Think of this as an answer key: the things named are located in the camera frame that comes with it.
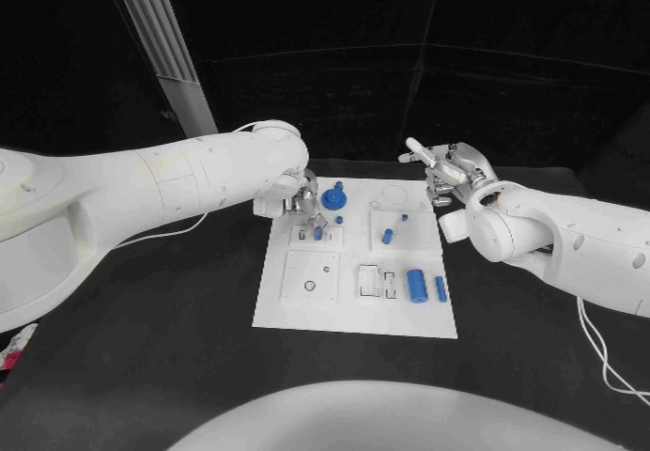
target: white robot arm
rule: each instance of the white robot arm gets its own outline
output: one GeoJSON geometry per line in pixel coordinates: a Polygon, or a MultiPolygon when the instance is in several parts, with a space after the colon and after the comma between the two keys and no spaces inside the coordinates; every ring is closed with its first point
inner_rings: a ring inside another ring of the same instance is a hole
{"type": "Polygon", "coordinates": [[[650,317],[650,212],[498,181],[463,143],[424,148],[409,138],[399,161],[426,163],[433,206],[465,203],[439,218],[448,242],[469,238],[489,261],[530,271],[586,301],[650,317]]]}
{"type": "Polygon", "coordinates": [[[116,244],[162,224],[254,199],[259,216],[290,210],[324,227],[306,160],[280,121],[90,156],[0,149],[0,332],[47,313],[116,244]]]}

